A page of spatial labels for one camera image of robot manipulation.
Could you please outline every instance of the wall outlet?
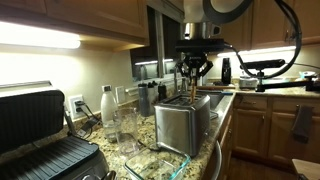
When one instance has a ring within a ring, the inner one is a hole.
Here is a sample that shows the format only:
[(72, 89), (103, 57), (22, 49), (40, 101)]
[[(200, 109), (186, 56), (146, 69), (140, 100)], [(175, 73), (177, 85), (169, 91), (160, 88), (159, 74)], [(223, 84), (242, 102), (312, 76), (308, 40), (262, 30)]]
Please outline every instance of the wall outlet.
[(124, 87), (119, 86), (119, 87), (116, 87), (115, 89), (116, 89), (116, 99), (117, 99), (118, 104), (124, 103), (126, 100), (126, 96), (124, 94)]
[(69, 97), (69, 107), (70, 107), (70, 115), (72, 119), (80, 118), (81, 116), (84, 116), (82, 112), (77, 112), (77, 106), (75, 102), (77, 101), (83, 101), (82, 94), (76, 95), (76, 96), (70, 96)]

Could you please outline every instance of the toaster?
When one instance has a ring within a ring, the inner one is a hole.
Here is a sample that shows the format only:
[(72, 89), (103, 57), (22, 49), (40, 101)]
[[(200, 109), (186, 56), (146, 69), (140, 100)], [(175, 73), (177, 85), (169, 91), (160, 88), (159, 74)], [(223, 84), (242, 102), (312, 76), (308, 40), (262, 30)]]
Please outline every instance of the toaster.
[(240, 77), (239, 88), (240, 89), (255, 89), (258, 85), (257, 78)]
[(199, 153), (210, 127), (210, 97), (180, 94), (155, 105), (156, 141), (191, 157)]

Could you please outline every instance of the kitchen wall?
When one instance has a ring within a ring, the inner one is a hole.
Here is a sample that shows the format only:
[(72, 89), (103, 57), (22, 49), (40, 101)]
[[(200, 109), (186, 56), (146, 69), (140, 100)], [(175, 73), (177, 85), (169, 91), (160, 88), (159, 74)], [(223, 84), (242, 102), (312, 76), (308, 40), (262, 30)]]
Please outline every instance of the kitchen wall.
[(113, 92), (117, 86), (132, 87), (131, 74), (129, 51), (0, 45), (0, 84), (50, 80), (66, 99), (82, 94), (94, 112), (100, 111), (101, 86), (111, 84)]
[[(241, 57), (244, 62), (268, 60), (268, 59), (285, 59), (286, 62), (289, 62), (293, 57), (293, 50), (284, 51), (284, 52), (255, 54), (255, 55), (243, 55)], [(211, 55), (208, 57), (208, 59), (210, 59), (213, 62), (214, 67), (208, 72), (207, 78), (220, 79), (223, 57), (217, 57), (215, 55)], [(239, 76), (241, 75), (241, 70), (240, 70), (240, 63), (238, 58), (236, 56), (230, 56), (230, 62), (231, 62), (232, 78), (239, 78)], [(296, 59), (296, 63), (308, 64), (308, 65), (320, 67), (320, 46), (303, 46), (298, 58)], [(264, 72), (266, 75), (268, 75), (278, 70), (279, 68), (266, 69), (264, 70)], [(319, 69), (293, 65), (286, 73), (284, 73), (279, 77), (296, 78), (299, 76), (299, 71), (315, 71), (320, 73)]]

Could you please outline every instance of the under-cabinet light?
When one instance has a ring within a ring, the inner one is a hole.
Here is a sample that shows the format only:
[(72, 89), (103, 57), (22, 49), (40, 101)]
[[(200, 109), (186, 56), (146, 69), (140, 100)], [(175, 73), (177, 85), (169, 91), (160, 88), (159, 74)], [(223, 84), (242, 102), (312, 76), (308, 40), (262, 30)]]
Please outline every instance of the under-cabinet light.
[(80, 47), (78, 34), (0, 22), (0, 43), (76, 49)]
[[(171, 62), (173, 61), (173, 59), (165, 59), (163, 60), (163, 62)], [(157, 64), (158, 61), (157, 60), (154, 60), (154, 61), (145, 61), (145, 62), (138, 62), (138, 63), (135, 63), (134, 65), (147, 65), (147, 64)]]
[(172, 62), (173, 61), (173, 59), (165, 59), (165, 60), (163, 60), (163, 62)]
[[(281, 52), (281, 51), (289, 51), (294, 50), (295, 46), (286, 46), (286, 47), (276, 47), (276, 48), (267, 48), (267, 49), (256, 49), (250, 51), (240, 51), (240, 55), (252, 55), (252, 54), (261, 54), (261, 53), (271, 53), (271, 52)], [(218, 57), (228, 57), (228, 56), (235, 56), (235, 52), (228, 52), (228, 53), (219, 53)]]
[(134, 65), (146, 65), (146, 64), (157, 64), (158, 61), (145, 61), (145, 62), (139, 62), (135, 63)]

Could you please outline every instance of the coffee maker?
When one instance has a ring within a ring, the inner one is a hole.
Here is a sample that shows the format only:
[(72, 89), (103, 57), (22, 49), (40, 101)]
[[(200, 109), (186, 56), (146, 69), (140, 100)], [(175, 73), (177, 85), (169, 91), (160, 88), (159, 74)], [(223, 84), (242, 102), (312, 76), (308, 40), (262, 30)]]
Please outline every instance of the coffee maker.
[(223, 58), (221, 69), (221, 82), (224, 85), (231, 84), (231, 67), (229, 58)]

